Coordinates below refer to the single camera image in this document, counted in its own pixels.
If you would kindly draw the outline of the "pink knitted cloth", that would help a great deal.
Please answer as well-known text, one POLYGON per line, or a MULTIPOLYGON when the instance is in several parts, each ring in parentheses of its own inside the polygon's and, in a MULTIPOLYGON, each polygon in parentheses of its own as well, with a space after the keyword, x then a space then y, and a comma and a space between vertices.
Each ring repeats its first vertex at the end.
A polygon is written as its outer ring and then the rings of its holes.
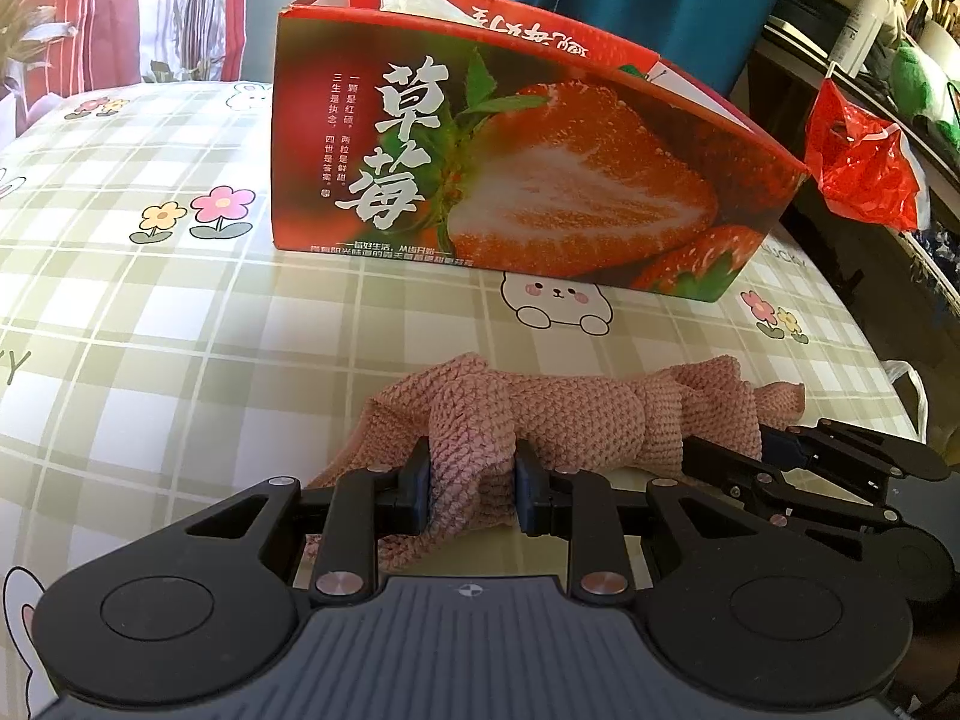
POLYGON ((397 571, 461 533, 508 522, 519 442, 557 472, 640 468, 676 478, 686 437, 758 458, 763 427, 794 426, 804 411, 802 385, 755 387, 731 356, 612 379, 498 371, 467 353, 374 394, 313 483, 330 488, 355 470, 404 465, 415 444, 428 441, 430 523, 379 546, 382 569, 397 571))

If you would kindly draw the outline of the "white plastic bag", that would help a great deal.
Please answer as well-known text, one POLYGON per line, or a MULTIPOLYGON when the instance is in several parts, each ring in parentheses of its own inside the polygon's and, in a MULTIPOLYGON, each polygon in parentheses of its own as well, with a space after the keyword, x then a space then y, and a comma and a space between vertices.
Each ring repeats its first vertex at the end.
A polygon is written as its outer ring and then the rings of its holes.
POLYGON ((903 359, 882 361, 887 379, 896 391, 907 399, 907 405, 914 408, 914 430, 921 442, 928 442, 929 398, 926 385, 918 369, 903 359))

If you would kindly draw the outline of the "dark wooden shelf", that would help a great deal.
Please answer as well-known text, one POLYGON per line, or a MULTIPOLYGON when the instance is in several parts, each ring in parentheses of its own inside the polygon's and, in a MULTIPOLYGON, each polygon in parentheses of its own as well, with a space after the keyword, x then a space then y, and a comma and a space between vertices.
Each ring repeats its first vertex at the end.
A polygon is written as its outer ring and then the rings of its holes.
POLYGON ((811 166, 784 226, 935 439, 958 424, 958 177, 804 37, 761 28, 736 89, 748 114, 811 166))

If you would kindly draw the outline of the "checked bunny tablecloth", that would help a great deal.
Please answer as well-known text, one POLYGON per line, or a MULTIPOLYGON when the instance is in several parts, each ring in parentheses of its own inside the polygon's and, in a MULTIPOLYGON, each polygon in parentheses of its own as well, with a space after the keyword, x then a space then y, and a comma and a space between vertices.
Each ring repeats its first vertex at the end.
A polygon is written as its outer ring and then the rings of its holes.
POLYGON ((731 356, 809 419, 911 436, 882 359, 773 232, 715 302, 281 252, 272 91, 53 101, 2 149, 2 712, 49 697, 26 635, 57 577, 269 476, 313 479, 364 402, 464 353, 637 376, 731 356))

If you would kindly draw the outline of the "red plastic bag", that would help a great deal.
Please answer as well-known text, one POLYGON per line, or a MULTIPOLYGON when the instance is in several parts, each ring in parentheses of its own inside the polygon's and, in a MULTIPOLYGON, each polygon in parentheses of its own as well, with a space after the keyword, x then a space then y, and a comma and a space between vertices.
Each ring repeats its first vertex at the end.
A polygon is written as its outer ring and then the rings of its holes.
POLYGON ((931 222, 926 174, 903 128, 850 103, 832 78, 807 119, 804 163, 836 216, 896 232, 931 222))

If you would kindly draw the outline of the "red strawberry cardboard box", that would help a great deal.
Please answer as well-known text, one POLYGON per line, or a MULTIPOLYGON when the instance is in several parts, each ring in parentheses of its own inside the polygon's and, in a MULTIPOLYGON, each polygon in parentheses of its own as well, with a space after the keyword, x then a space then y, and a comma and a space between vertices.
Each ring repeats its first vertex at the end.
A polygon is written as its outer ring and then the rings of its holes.
POLYGON ((509 0, 280 11, 278 247, 712 301, 805 167, 656 52, 509 0))

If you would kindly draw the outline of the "white tube bottle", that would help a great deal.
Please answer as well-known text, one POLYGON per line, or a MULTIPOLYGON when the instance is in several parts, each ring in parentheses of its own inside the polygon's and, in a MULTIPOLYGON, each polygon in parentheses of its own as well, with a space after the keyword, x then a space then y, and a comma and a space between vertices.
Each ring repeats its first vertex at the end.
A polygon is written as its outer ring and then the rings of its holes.
POLYGON ((889 13, 889 0, 857 0, 828 55, 828 76, 859 73, 889 13))

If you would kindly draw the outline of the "potted green plant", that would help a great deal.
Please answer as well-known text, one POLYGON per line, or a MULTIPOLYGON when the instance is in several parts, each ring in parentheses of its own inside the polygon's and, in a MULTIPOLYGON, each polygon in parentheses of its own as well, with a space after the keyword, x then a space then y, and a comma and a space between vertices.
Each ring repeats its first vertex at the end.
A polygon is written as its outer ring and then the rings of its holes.
POLYGON ((75 36, 75 26, 60 20, 52 5, 0 0, 3 96, 23 96, 26 71, 45 67, 49 47, 75 36))

